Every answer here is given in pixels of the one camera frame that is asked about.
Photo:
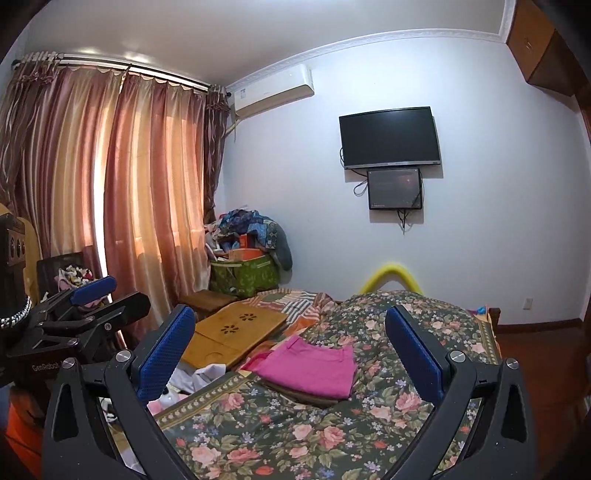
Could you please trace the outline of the white air conditioner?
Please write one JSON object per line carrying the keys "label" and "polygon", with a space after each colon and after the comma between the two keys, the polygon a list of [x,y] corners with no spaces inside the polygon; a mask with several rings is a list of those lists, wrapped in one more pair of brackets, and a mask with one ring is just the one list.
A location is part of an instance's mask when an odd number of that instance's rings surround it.
{"label": "white air conditioner", "polygon": [[314,95],[311,70],[300,64],[243,86],[232,98],[236,117],[245,119]]}

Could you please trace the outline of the black wall television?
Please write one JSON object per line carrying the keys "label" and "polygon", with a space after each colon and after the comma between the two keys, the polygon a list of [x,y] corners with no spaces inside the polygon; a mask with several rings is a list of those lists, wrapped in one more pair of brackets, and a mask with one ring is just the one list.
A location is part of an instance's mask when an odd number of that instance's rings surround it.
{"label": "black wall television", "polygon": [[345,169],[430,166],[441,163],[439,138],[429,106],[339,117]]}

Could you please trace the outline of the pile of blue clothes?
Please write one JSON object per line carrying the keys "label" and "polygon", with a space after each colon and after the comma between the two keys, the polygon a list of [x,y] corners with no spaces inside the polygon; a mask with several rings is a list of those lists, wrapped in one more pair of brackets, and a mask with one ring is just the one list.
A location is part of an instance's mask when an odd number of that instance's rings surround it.
{"label": "pile of blue clothes", "polygon": [[245,239],[246,248],[269,254],[280,270],[293,269],[286,232],[279,223],[258,210],[231,210],[206,228],[211,239],[224,252],[242,248],[240,242]]}

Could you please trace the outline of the pink window curtain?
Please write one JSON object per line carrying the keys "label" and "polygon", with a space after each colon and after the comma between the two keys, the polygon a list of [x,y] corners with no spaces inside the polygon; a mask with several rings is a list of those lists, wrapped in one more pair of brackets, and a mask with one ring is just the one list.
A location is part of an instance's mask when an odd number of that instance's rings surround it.
{"label": "pink window curtain", "polygon": [[230,108],[200,91],[46,54],[13,70],[1,105],[1,201],[35,228],[44,257],[83,253],[139,291],[140,339],[207,287],[205,227]]}

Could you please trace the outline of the floral green quilt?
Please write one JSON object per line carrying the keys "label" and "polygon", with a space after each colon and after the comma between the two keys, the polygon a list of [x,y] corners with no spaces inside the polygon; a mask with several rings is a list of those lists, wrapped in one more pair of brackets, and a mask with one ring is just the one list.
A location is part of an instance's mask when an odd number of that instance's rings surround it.
{"label": "floral green quilt", "polygon": [[396,312],[446,349],[500,360],[485,310],[365,293],[322,305],[310,326],[284,331],[157,425],[199,479],[381,479],[435,410],[387,337]]}

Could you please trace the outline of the striped patchwork bedsheet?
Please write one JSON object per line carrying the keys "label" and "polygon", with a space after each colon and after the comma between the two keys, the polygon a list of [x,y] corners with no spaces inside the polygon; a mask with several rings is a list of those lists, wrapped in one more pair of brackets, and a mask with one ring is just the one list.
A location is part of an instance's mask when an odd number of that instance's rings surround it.
{"label": "striped patchwork bedsheet", "polygon": [[286,323],[273,332],[271,336],[293,335],[315,323],[329,314],[339,301],[332,299],[324,292],[310,292],[288,288],[277,288],[256,294],[249,299],[242,300],[246,305],[273,310],[287,316]]}

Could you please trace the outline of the brown wooden wall cabinet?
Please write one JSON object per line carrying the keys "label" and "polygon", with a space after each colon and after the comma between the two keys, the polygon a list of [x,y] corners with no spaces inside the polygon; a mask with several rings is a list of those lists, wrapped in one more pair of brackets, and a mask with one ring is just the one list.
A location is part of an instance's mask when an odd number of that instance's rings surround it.
{"label": "brown wooden wall cabinet", "polygon": [[507,45],[528,84],[567,97],[589,86],[565,40],[533,1],[516,2]]}

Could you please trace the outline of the green storage box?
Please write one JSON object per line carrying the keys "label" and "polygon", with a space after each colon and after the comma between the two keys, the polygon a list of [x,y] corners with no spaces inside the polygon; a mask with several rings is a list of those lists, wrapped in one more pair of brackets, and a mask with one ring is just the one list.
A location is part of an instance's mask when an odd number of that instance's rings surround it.
{"label": "green storage box", "polygon": [[238,298],[249,298],[279,286],[280,272],[270,255],[243,261],[211,263],[209,289]]}

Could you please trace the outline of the curtain rod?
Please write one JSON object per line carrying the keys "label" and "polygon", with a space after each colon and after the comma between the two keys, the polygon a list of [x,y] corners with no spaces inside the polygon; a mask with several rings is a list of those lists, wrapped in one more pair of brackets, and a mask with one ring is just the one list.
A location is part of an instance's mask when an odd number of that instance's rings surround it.
{"label": "curtain rod", "polygon": [[21,64],[24,64],[27,61],[45,60],[55,61],[58,65],[63,67],[97,68],[99,70],[112,70],[139,75],[146,78],[165,81],[171,84],[178,84],[186,88],[204,92],[214,88],[214,84],[192,79],[185,75],[166,71],[145,63],[137,63],[125,59],[114,59],[101,56],[41,51],[32,52],[21,57],[17,57],[11,61],[10,65],[13,70],[16,70]]}

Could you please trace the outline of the black basket with clothes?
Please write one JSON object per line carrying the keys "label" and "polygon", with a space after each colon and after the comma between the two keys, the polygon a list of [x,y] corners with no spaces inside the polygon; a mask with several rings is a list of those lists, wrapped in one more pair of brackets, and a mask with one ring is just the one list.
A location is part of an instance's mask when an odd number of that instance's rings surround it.
{"label": "black basket with clothes", "polygon": [[41,302],[61,291],[79,288],[96,280],[82,252],[39,260],[36,274]]}

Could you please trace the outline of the small black wall monitor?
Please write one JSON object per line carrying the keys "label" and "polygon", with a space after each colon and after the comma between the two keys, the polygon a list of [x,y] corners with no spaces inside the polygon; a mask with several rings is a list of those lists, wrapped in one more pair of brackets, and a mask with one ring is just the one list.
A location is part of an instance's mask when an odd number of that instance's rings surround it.
{"label": "small black wall monitor", "polygon": [[421,171],[418,168],[369,170],[368,199],[370,210],[421,210]]}

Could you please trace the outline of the pink pants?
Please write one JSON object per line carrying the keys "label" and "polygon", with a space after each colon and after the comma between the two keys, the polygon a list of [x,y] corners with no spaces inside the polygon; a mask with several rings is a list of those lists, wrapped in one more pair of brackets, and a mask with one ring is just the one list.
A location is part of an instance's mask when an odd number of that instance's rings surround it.
{"label": "pink pants", "polygon": [[353,389],[353,347],[317,346],[293,335],[276,349],[252,356],[242,366],[274,384],[318,396],[345,399]]}

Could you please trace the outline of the olive folded pants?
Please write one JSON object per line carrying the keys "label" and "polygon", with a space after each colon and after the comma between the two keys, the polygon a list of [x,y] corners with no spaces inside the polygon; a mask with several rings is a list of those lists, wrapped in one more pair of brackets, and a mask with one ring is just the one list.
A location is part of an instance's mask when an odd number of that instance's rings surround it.
{"label": "olive folded pants", "polygon": [[279,394],[283,395],[284,397],[287,397],[288,399],[293,400],[294,402],[301,403],[304,405],[310,405],[310,406],[314,406],[314,407],[318,407],[318,408],[322,408],[322,409],[335,407],[339,404],[343,404],[343,403],[351,401],[351,398],[349,398],[349,397],[345,398],[345,399],[335,399],[335,398],[329,398],[329,397],[318,396],[318,395],[314,395],[314,394],[310,394],[310,393],[305,393],[305,392],[301,392],[301,391],[297,391],[297,390],[292,390],[290,388],[283,387],[283,386],[274,384],[273,382],[263,380],[263,379],[259,379],[259,384],[263,385],[264,387],[266,387],[267,389],[270,389],[273,392],[279,393]]}

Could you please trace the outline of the yellow foam hoop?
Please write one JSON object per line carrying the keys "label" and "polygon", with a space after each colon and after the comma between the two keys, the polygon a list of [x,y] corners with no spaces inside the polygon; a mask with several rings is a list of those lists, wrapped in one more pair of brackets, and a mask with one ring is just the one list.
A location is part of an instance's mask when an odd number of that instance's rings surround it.
{"label": "yellow foam hoop", "polygon": [[380,267],[370,278],[363,284],[360,289],[360,294],[367,294],[379,290],[386,283],[396,280],[403,285],[407,291],[417,294],[423,294],[423,289],[415,277],[403,265],[398,263],[387,263]]}

